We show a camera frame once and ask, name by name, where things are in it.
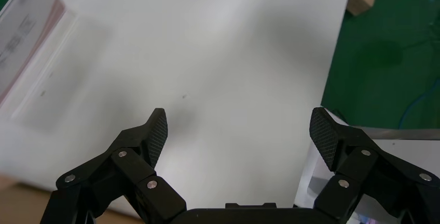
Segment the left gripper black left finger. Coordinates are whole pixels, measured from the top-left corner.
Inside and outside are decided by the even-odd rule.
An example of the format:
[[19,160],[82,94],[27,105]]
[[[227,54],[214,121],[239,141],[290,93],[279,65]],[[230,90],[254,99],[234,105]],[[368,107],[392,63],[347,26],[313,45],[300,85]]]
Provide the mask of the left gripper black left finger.
[[166,112],[123,130],[100,155],[57,179],[41,223],[95,223],[124,197],[145,223],[170,223],[187,210],[184,199],[155,171],[168,137]]

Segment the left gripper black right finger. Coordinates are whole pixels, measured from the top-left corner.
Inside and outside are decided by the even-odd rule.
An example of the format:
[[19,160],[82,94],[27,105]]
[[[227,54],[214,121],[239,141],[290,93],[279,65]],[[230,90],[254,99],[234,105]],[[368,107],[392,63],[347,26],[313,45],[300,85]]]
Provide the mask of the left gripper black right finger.
[[375,199],[400,223],[439,223],[439,178],[382,150],[363,130],[313,109],[310,137],[333,176],[313,208],[346,223],[361,198]]

